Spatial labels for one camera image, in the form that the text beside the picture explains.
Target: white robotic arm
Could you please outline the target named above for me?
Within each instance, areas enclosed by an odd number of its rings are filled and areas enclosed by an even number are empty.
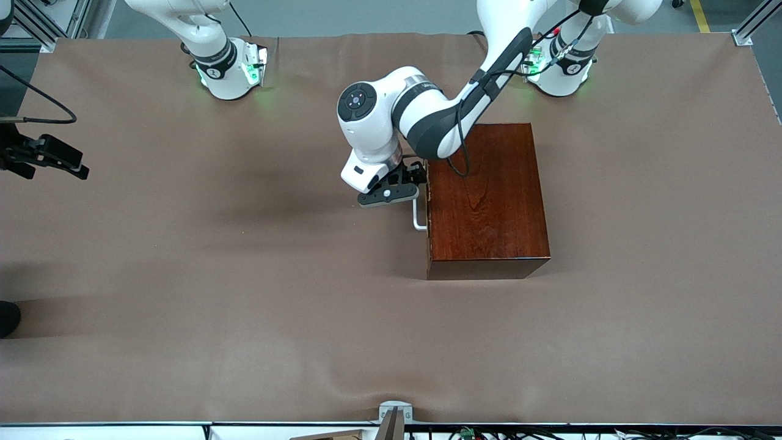
[[[339,97],[337,116],[353,151],[341,176],[362,193],[358,199],[361,206],[418,196],[415,181],[421,178],[406,172],[398,134],[422,159],[444,159],[454,154],[529,54],[532,28],[556,1],[478,0],[488,52],[475,75],[453,99],[415,67],[402,67],[380,80],[358,82],[345,89]],[[580,0],[578,7],[581,13],[595,17],[621,1]],[[625,1],[641,5],[660,2]],[[571,41],[557,59],[567,55],[575,43]]]
[[[209,17],[226,9],[228,0],[125,0],[136,11],[174,32],[195,60],[201,82],[219,99],[237,99],[260,85],[266,48],[228,38]]]

